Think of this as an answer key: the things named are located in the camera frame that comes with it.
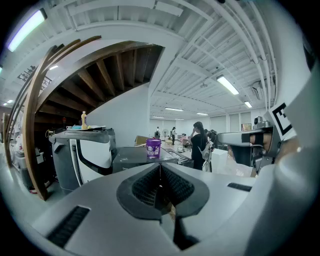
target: wooden staircase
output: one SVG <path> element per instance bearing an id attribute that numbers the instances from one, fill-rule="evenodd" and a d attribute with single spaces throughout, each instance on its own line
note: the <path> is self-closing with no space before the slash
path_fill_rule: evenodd
<path id="1" fill-rule="evenodd" d="M 45 98 L 40 95 L 34 120 L 35 131 L 61 127 L 63 117 L 67 125 L 78 125 L 82 111 L 88 114 L 113 98 L 149 82 L 162 47 L 127 43 L 130 45 L 132 48 L 126 51 L 118 50 L 79 68 L 58 85 L 54 84 L 49 95 L 43 94 Z"/>
<path id="2" fill-rule="evenodd" d="M 24 108 L 24 156 L 32 183 L 43 200 L 48 198 L 48 192 L 37 170 L 35 139 L 39 134 L 43 140 L 47 130 L 79 125 L 82 111 L 88 114 L 113 98 L 149 82 L 163 50 L 158 45 L 135 41 L 106 46 L 61 70 L 57 78 L 40 93 L 50 67 L 76 49 L 100 38 L 77 39 L 66 46 L 62 44 L 49 49 L 22 87 L 11 114 L 4 118 L 4 148 L 8 166 L 11 167 L 11 135 L 16 114 Z"/>

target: bottle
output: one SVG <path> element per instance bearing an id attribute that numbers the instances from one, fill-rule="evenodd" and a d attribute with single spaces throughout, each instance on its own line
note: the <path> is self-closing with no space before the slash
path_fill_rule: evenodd
<path id="1" fill-rule="evenodd" d="M 81 129 L 87 129 L 87 115 L 86 115 L 86 111 L 82 111 L 82 115 L 81 115 L 81 119 L 82 119 L 82 125 L 81 125 Z"/>

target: black vent grille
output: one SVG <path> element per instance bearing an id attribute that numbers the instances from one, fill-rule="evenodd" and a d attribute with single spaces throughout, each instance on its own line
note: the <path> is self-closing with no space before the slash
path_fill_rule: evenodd
<path id="1" fill-rule="evenodd" d="M 238 184 L 238 183 L 229 183 L 228 187 L 236 189 L 236 190 L 243 190 L 243 191 L 247 191 L 250 192 L 252 189 L 252 186 L 246 186 L 246 185 L 242 185 L 242 184 Z"/>
<path id="2" fill-rule="evenodd" d="M 195 190 L 192 183 L 166 169 L 163 165 L 161 166 L 161 182 L 165 193 L 174 206 L 190 197 Z"/>
<path id="3" fill-rule="evenodd" d="M 133 183 L 132 193 L 141 202 L 154 207 L 159 185 L 159 169 L 154 169 Z"/>
<path id="4" fill-rule="evenodd" d="M 81 206 L 75 207 L 59 224 L 59 226 L 49 235 L 48 240 L 63 248 L 89 211 L 89 209 Z"/>

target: purple container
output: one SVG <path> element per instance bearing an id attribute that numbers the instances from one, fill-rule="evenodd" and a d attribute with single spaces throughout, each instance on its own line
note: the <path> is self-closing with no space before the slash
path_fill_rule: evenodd
<path id="1" fill-rule="evenodd" d="M 148 158 L 159 158 L 161 148 L 161 139 L 148 138 L 146 140 L 146 152 Z"/>

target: black shirt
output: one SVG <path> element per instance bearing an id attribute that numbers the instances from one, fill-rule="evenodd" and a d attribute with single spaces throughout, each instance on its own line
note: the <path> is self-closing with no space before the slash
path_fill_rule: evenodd
<path id="1" fill-rule="evenodd" d="M 199 148 L 203 151 L 206 147 L 206 141 L 204 139 L 201 139 L 200 134 L 197 134 L 191 138 L 191 142 L 192 142 L 191 158 L 194 161 L 202 161 L 203 158 Z"/>

